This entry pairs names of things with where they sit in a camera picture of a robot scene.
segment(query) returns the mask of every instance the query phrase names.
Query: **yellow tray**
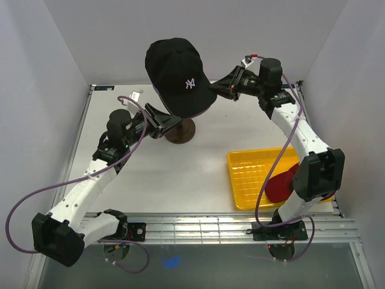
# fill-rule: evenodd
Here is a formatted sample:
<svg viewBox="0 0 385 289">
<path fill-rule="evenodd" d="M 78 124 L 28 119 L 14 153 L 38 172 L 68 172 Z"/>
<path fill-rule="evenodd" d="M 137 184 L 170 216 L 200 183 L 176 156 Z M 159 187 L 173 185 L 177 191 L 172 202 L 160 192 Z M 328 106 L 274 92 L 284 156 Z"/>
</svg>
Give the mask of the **yellow tray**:
<svg viewBox="0 0 385 289">
<path fill-rule="evenodd" d="M 255 209 L 260 188 L 280 151 L 281 148 L 258 149 L 227 154 L 227 165 L 229 166 L 231 186 L 237 209 Z M 271 177 L 288 171 L 298 162 L 299 159 L 294 148 L 287 148 Z M 280 207 L 284 203 L 272 203 L 266 194 L 263 194 L 260 208 Z"/>
</svg>

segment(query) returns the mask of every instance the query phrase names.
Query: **black baseball cap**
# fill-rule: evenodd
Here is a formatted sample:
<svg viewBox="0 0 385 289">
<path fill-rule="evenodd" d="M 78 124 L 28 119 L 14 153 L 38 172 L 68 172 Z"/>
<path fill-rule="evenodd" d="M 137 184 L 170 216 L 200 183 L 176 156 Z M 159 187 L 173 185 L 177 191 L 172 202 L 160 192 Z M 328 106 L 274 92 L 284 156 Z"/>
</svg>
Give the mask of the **black baseball cap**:
<svg viewBox="0 0 385 289">
<path fill-rule="evenodd" d="M 183 38 L 158 40 L 146 54 L 146 70 L 166 109 L 181 118 L 194 117 L 217 99 L 203 72 L 198 51 Z"/>
</svg>

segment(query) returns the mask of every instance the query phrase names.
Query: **white table surface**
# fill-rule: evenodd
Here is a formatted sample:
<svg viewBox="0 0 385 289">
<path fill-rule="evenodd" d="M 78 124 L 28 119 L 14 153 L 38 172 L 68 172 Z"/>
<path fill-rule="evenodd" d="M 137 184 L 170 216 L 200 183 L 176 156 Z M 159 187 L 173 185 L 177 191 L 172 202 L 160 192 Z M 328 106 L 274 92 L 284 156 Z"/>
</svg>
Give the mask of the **white table surface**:
<svg viewBox="0 0 385 289">
<path fill-rule="evenodd" d="M 85 118 L 70 179 L 81 176 L 106 131 L 109 114 L 124 108 L 119 95 L 144 92 L 149 102 L 167 111 L 151 85 L 116 85 L 94 91 Z M 259 108 L 257 98 L 242 95 L 238 102 L 218 97 L 207 112 L 194 119 L 196 135 L 185 144 L 146 137 L 126 166 L 104 189 L 89 212 L 108 208 L 125 213 L 233 213 L 235 207 L 227 169 L 230 151 L 282 147 L 285 136 Z M 330 203 L 312 211 L 332 212 Z"/>
</svg>

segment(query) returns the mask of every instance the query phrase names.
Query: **cap stand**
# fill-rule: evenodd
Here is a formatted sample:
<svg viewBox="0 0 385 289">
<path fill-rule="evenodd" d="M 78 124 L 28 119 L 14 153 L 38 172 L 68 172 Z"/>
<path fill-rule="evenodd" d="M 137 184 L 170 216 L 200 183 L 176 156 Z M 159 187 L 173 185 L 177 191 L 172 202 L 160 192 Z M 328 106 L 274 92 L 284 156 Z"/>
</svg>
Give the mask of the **cap stand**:
<svg viewBox="0 0 385 289">
<path fill-rule="evenodd" d="M 195 135 L 195 123 L 192 119 L 183 119 L 180 124 L 165 135 L 170 143 L 182 144 L 190 141 Z"/>
</svg>

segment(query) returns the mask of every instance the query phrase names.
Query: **blue mark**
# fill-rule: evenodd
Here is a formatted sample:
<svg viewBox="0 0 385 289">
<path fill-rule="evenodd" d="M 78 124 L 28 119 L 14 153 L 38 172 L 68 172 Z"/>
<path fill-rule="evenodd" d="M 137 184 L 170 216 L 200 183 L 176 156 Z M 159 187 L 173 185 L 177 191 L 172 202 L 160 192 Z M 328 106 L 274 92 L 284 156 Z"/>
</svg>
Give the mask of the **blue mark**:
<svg viewBox="0 0 385 289">
<path fill-rule="evenodd" d="M 179 264 L 179 256 L 162 260 L 163 266 L 169 269 L 175 268 Z"/>
</svg>

